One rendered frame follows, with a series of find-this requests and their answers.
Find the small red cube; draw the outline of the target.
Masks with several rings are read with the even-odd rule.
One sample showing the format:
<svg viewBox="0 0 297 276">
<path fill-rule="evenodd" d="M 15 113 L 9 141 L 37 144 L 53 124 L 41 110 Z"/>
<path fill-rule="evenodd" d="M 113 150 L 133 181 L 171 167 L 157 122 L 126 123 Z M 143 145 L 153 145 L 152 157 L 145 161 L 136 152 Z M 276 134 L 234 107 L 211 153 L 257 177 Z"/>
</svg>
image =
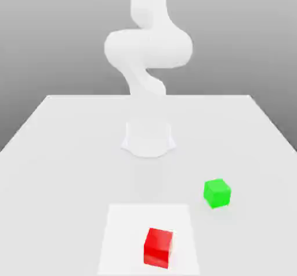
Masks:
<svg viewBox="0 0 297 276">
<path fill-rule="evenodd" d="M 168 269 L 173 232 L 149 228 L 143 245 L 144 264 Z"/>
</svg>

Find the small green cube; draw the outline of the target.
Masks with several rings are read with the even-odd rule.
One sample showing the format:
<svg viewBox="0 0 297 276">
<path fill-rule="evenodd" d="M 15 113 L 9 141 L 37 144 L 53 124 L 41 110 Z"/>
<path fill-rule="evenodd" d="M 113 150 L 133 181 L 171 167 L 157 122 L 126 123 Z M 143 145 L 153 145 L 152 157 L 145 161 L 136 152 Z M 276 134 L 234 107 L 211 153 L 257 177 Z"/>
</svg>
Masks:
<svg viewBox="0 0 297 276">
<path fill-rule="evenodd" d="M 203 197 L 212 209 L 228 206 L 231 188 L 222 178 L 208 180 L 204 183 Z"/>
</svg>

